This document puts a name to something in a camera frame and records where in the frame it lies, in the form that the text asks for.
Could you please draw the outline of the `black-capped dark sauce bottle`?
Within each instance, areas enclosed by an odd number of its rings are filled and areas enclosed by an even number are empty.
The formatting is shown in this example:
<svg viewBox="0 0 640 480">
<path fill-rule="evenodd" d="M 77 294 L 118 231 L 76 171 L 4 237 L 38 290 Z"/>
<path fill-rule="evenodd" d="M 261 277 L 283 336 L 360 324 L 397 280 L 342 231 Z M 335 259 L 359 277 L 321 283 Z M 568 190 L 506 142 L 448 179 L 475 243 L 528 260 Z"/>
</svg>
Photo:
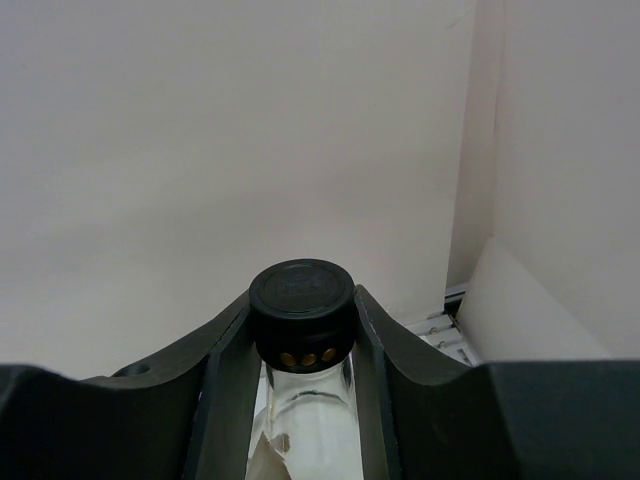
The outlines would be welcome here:
<svg viewBox="0 0 640 480">
<path fill-rule="evenodd" d="M 363 478 L 354 296 L 351 276 L 317 259 L 276 264 L 251 283 L 248 323 L 267 388 L 246 478 Z"/>
</svg>

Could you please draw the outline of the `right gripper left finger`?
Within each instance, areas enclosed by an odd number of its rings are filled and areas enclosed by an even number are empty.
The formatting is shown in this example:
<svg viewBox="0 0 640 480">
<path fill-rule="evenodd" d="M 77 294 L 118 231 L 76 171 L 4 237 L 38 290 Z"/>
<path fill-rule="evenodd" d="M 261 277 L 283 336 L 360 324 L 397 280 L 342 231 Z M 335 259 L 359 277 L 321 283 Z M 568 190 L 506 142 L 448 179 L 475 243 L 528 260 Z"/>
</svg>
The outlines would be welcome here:
<svg viewBox="0 0 640 480">
<path fill-rule="evenodd" d="M 241 296 L 110 377 L 1 369 L 5 479 L 241 479 L 260 361 Z"/>
</svg>

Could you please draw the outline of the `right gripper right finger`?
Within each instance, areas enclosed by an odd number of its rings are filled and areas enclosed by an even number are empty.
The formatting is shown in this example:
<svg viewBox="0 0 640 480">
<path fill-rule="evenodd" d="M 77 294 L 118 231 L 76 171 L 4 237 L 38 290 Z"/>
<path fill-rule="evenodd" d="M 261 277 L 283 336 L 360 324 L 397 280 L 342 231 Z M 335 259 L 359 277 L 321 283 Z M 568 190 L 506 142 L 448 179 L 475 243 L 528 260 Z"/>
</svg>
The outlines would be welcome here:
<svg viewBox="0 0 640 480">
<path fill-rule="evenodd" d="M 353 353 L 368 479 L 635 479 L 635 361 L 468 367 L 355 293 Z"/>
</svg>

